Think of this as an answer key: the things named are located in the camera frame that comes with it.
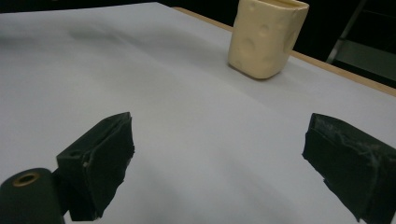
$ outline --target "wooden table edge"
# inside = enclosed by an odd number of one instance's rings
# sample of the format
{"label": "wooden table edge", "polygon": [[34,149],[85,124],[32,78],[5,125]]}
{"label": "wooden table edge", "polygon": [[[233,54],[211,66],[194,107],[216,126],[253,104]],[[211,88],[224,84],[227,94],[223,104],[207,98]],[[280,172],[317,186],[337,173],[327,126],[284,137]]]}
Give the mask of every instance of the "wooden table edge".
{"label": "wooden table edge", "polygon": [[[177,11],[180,11],[180,12],[183,12],[183,13],[185,13],[187,15],[193,16],[193,17],[195,17],[195,18],[197,18],[197,19],[199,19],[201,21],[206,21],[208,23],[211,23],[211,24],[213,24],[215,26],[218,26],[221,29],[224,29],[224,30],[227,30],[227,31],[230,31],[230,32],[233,31],[233,27],[231,27],[229,25],[223,24],[223,23],[218,22],[218,21],[214,21],[212,19],[209,19],[208,17],[205,17],[205,16],[202,16],[202,15],[197,14],[195,12],[189,11],[189,10],[183,8],[183,7],[173,7],[173,9],[175,9]],[[356,75],[354,73],[348,72],[347,70],[341,69],[339,67],[333,66],[333,65],[328,64],[328,63],[324,63],[324,62],[322,62],[320,60],[311,58],[309,56],[306,56],[306,55],[304,55],[302,53],[299,53],[297,51],[294,51],[294,50],[291,52],[290,55],[295,57],[295,58],[297,58],[297,59],[305,61],[307,63],[311,63],[314,66],[322,68],[322,69],[324,69],[326,71],[335,73],[338,76],[345,77],[347,79],[350,79],[352,81],[360,83],[360,84],[362,84],[364,86],[370,87],[372,89],[375,89],[375,90],[378,90],[378,91],[382,91],[382,92],[387,93],[387,94],[392,95],[392,96],[396,96],[396,89],[393,89],[392,87],[389,87],[389,86],[384,85],[382,83],[373,81],[373,80],[371,80],[369,78],[366,78],[366,77],[358,76],[358,75]]]}

